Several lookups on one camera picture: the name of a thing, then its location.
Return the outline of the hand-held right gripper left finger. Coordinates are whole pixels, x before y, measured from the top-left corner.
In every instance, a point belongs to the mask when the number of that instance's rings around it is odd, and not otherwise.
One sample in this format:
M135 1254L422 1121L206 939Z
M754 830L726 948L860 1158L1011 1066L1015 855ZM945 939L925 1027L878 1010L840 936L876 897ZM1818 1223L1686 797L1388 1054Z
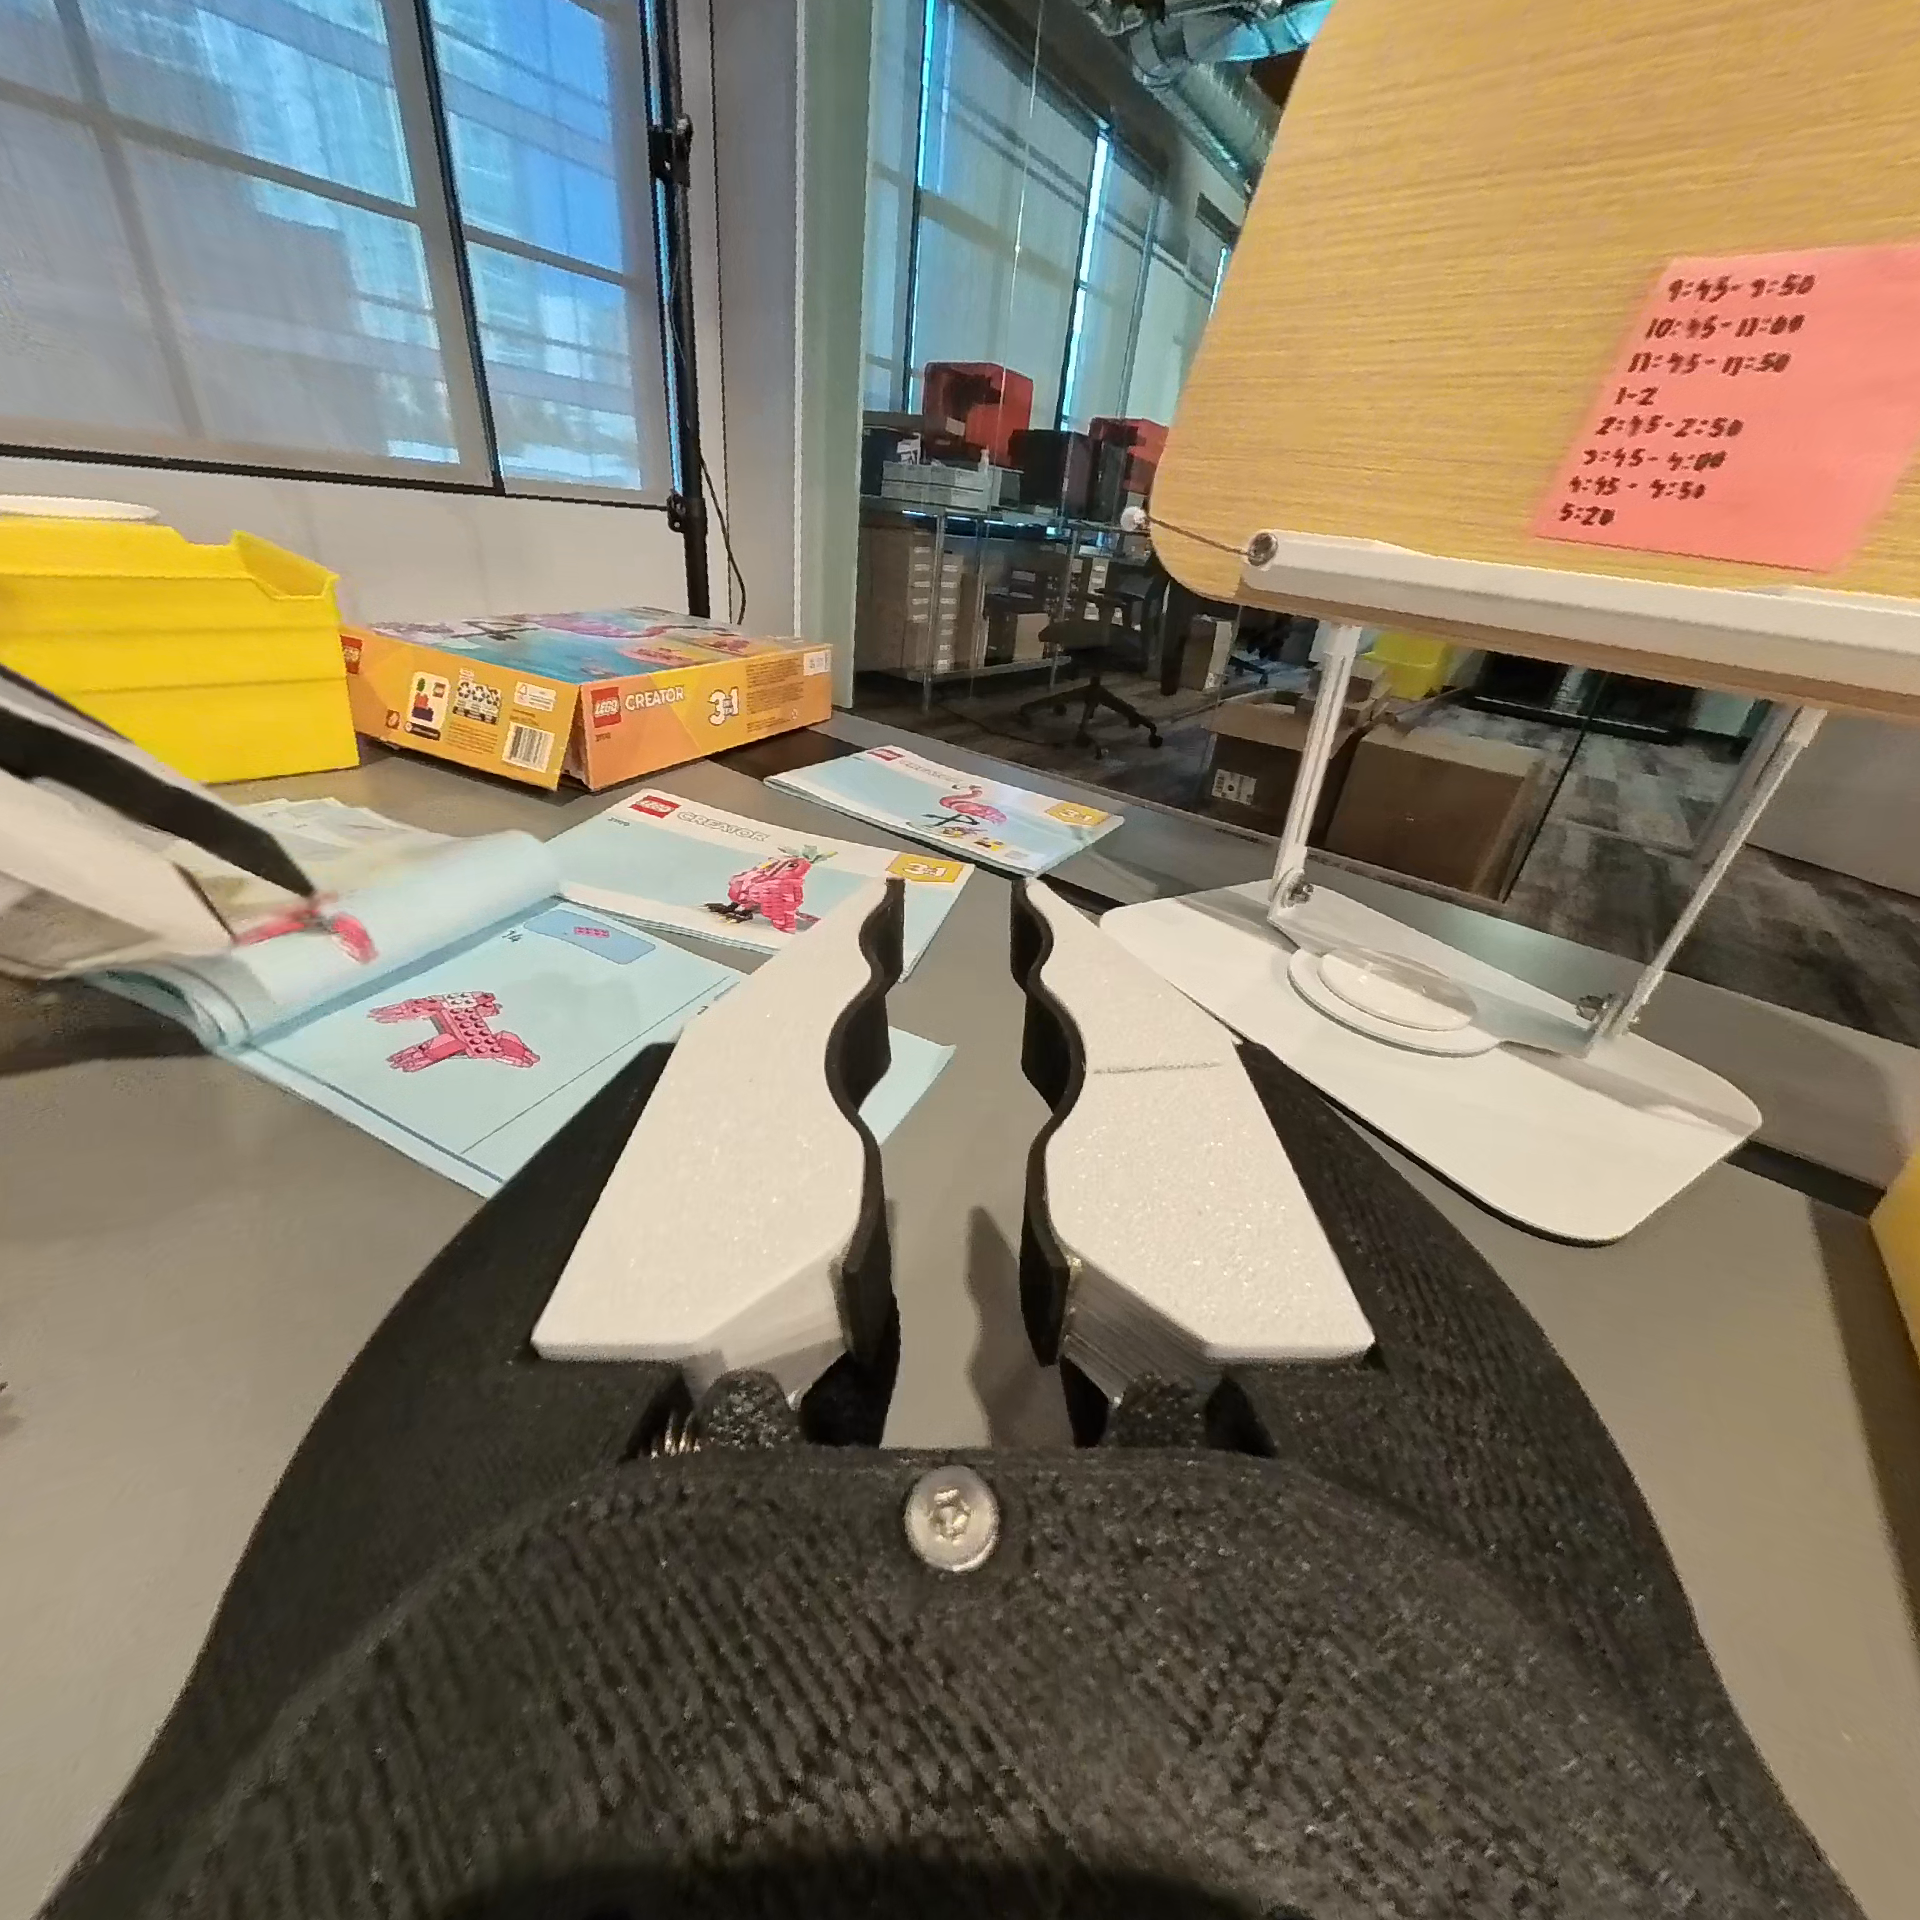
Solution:
M548 1362L764 1371L811 1389L888 1355L880 1147L904 884L863 884L690 1021L531 1332Z

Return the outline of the red 3D printer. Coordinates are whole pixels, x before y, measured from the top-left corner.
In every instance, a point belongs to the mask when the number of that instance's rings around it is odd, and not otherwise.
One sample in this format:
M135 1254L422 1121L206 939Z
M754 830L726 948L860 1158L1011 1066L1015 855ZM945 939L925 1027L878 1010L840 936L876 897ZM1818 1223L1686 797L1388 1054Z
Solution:
M1145 417L1097 417L1089 439L1097 459L1097 503L1101 517L1117 521L1126 507L1141 504L1154 487L1168 426Z
M1034 417L1034 383L1004 365L935 360L925 366L922 410L993 467L1015 464L1013 441Z

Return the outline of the black stand pole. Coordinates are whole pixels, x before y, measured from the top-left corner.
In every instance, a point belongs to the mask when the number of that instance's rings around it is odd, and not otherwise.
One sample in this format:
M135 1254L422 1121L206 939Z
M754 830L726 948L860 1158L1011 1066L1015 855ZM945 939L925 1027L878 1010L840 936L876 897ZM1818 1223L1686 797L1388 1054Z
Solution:
M707 467L701 432L697 316L693 305L693 118L681 66L681 8L638 4L647 61L647 170L653 182L673 486L667 525L681 536L690 615L707 618Z

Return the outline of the cardboard box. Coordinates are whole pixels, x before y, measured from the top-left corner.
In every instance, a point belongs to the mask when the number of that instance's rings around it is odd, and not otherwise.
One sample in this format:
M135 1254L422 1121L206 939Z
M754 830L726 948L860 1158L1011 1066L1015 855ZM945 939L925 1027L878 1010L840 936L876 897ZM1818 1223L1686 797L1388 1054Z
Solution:
M1280 700L1224 704L1203 717L1203 729L1202 813L1280 840L1306 760L1312 705Z
M1354 750L1327 852L1502 900L1551 784L1536 749L1451 730L1372 730Z

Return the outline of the black office chair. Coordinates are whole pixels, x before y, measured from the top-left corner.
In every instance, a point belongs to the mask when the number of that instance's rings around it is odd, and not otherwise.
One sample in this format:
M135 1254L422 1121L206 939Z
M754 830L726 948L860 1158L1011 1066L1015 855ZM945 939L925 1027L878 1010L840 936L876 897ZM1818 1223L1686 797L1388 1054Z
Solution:
M1149 753L1162 753L1162 726L1113 683L1118 670L1133 670L1133 660L1143 655L1143 638L1143 600L1114 592L1088 594L1042 631L1056 664L1067 667L1067 682L1049 680L1039 696L1013 709L1013 717L1034 729L1042 720L1063 721L1072 715L1072 749L1103 760L1107 742L1097 733L1097 717L1113 715L1139 733Z

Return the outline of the light blue instruction booklet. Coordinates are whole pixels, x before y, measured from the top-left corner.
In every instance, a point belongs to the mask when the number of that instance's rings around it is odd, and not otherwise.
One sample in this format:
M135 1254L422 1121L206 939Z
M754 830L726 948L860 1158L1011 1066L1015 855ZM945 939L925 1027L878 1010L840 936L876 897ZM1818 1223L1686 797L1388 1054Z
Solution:
M250 941L85 982L481 1198L742 980L565 900L556 848L521 830L454 838L332 797L244 816L331 892L331 922L193 855Z

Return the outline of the yellow box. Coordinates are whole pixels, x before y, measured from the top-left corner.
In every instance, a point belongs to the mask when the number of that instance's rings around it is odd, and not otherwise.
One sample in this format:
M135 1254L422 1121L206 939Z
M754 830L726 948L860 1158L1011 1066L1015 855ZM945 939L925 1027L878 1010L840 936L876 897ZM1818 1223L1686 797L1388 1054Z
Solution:
M1888 1290L1901 1308L1911 1352L1920 1350L1919 1306L1919 1160L1885 1188L1869 1218L1874 1246L1883 1259Z

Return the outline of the large window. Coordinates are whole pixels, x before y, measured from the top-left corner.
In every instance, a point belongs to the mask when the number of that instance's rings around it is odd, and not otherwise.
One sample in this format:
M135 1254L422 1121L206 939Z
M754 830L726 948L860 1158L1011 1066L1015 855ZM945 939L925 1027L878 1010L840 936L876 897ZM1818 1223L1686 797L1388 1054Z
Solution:
M661 509L644 4L7 2L4 452Z

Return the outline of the closed booklet with pink figure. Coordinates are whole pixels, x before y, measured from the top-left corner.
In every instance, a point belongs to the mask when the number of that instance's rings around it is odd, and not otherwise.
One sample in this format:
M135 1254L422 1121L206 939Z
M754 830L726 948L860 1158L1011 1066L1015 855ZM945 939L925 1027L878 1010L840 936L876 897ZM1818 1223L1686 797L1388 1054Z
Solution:
M561 830L548 852L576 906L760 953L788 948L867 884L902 882L902 969L971 877L959 861L784 828L658 788Z

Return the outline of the grey desk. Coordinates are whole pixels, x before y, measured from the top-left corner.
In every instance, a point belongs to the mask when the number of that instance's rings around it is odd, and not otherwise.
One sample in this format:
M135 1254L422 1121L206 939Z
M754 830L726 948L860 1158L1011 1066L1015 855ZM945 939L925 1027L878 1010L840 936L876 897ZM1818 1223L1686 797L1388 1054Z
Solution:
M1067 1443L1019 1326L1007 884L893 998L954 1045L884 1145L898 1450ZM1625 1240L1578 1248L1388 1154L1548 1332L1662 1525L1778 1782L1867 1917L1916 1917L1916 1357L1867 1218L1916 1050L1669 978L1641 1032L1765 1115ZM4 1917L143 1760L325 1399L475 1198L139 1008L4 988Z

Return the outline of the metal shelf rack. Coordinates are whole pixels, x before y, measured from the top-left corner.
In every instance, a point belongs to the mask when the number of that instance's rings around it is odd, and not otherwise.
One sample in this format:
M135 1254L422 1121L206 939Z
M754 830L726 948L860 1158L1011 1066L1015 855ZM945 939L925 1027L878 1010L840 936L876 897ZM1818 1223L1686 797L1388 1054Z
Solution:
M1143 635L1154 576L1145 536L1117 523L865 496L856 674L902 682L922 709L978 682L1056 688L1091 642Z

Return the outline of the orange toy brick box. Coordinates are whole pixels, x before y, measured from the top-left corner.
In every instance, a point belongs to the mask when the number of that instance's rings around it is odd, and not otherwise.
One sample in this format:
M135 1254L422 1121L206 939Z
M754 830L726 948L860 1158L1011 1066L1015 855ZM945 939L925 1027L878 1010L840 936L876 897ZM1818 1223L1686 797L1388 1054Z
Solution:
M834 650L647 608L347 624L348 705L384 749L591 794L821 724Z

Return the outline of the yellow plastic bin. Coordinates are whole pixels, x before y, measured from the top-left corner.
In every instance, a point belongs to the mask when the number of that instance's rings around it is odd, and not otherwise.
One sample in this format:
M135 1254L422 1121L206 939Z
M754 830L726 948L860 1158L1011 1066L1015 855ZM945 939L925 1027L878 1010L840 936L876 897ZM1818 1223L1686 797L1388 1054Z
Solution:
M328 775L359 765L341 670L55 696L203 784Z
M234 531L10 519L3 528L3 664L83 696L345 680L337 576Z

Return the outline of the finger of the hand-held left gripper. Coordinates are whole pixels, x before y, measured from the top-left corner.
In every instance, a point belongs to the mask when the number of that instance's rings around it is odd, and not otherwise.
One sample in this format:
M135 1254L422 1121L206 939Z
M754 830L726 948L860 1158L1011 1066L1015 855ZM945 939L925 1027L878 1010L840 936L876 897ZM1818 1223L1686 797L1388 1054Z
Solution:
M206 855L193 845L7 774L3 828L7 962L88 971L233 948L226 911L184 863L184 853Z
M58 695L3 670L3 769L110 811L112 818L193 845L301 900L321 900L295 855L253 818L177 774L131 739Z

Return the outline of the closed booklet with flamingo print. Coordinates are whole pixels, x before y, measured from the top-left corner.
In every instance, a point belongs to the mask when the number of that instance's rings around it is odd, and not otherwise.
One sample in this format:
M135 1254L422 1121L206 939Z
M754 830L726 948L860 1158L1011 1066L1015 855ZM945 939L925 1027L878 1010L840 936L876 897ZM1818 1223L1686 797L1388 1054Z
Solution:
M845 818L1009 877L1042 877L1117 833L1123 816L950 769L902 749L767 779Z

